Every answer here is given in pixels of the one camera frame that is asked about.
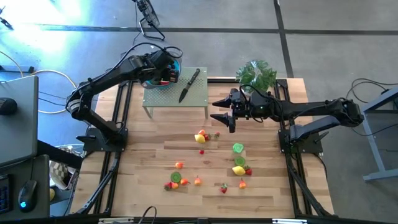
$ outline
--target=wooden tabletop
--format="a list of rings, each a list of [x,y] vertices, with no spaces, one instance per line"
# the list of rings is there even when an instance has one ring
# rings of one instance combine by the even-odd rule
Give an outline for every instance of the wooden tabletop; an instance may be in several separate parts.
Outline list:
[[[287,81],[291,101],[307,102],[303,79],[291,78]],[[209,84],[209,113],[229,111],[211,103],[223,99],[231,88],[237,86]],[[99,95],[96,112],[104,119],[112,117],[116,92],[115,86]],[[230,134],[220,122],[205,119],[200,108],[156,108],[151,120],[142,109],[143,92],[141,86],[133,86],[127,122],[129,138],[122,153],[112,216],[141,216],[150,205],[157,207],[158,217],[294,216],[285,157],[279,152],[279,123],[271,119],[263,123],[239,119],[236,132]],[[305,117],[296,121],[305,124],[311,120],[311,117]],[[221,136],[205,144],[196,143],[194,134],[201,129],[211,134],[219,131]],[[242,156],[252,167],[252,176],[243,176],[247,183],[247,188],[243,190],[238,188],[241,177],[235,176],[231,170],[236,156],[232,146],[236,142],[244,144]],[[199,154],[200,149],[205,150],[204,155]],[[84,160],[71,212],[81,208],[98,185],[103,157],[103,152],[95,152]],[[311,154],[303,154],[302,157],[309,189],[324,208],[333,213],[321,162]],[[177,190],[165,191],[163,185],[176,171],[176,162],[184,163],[183,169],[178,170],[184,178],[193,182],[198,175],[203,181],[202,186],[181,186]],[[228,185],[225,194],[219,191],[222,183]],[[300,206],[304,210],[302,193],[298,186],[297,189]]]

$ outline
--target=knife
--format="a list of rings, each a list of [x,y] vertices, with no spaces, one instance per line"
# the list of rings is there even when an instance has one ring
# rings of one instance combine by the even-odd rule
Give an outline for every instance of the knife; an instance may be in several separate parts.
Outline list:
[[[189,88],[191,87],[193,81],[195,81],[195,79],[197,78],[197,76],[200,73],[200,69],[197,68],[196,72],[192,75],[191,80],[188,82],[188,84],[186,85],[186,87],[182,90],[181,95],[180,95],[180,99],[178,100],[179,103],[181,103],[181,101],[184,99],[185,95],[188,93]]]

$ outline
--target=computer mouse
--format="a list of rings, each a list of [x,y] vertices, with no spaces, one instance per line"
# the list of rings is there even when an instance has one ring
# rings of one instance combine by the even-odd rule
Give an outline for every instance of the computer mouse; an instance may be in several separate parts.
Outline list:
[[[37,202],[36,196],[36,180],[28,180],[19,190],[18,205],[22,212],[32,211]]]
[[[0,115],[12,115],[18,109],[17,102],[11,98],[0,97]]]

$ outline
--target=leafy plant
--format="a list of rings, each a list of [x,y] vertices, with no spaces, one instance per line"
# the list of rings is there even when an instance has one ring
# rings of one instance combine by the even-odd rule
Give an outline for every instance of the leafy plant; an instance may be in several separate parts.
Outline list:
[[[263,60],[252,60],[238,69],[236,79],[240,84],[249,84],[254,88],[267,91],[273,87],[276,80],[276,71],[268,68],[268,63]],[[243,87],[247,93],[252,93],[253,89],[249,86]]]

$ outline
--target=green lime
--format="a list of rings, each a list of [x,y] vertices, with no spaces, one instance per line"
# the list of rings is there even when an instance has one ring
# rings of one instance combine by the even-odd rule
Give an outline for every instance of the green lime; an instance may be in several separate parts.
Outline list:
[[[235,153],[241,153],[243,151],[243,145],[239,143],[235,143],[234,146],[232,147],[233,151]]]
[[[179,172],[174,172],[170,176],[172,182],[179,183],[181,181],[181,174]]]
[[[238,156],[238,157],[235,158],[235,165],[237,165],[237,166],[241,166],[242,167],[245,162],[246,161],[241,156]]]

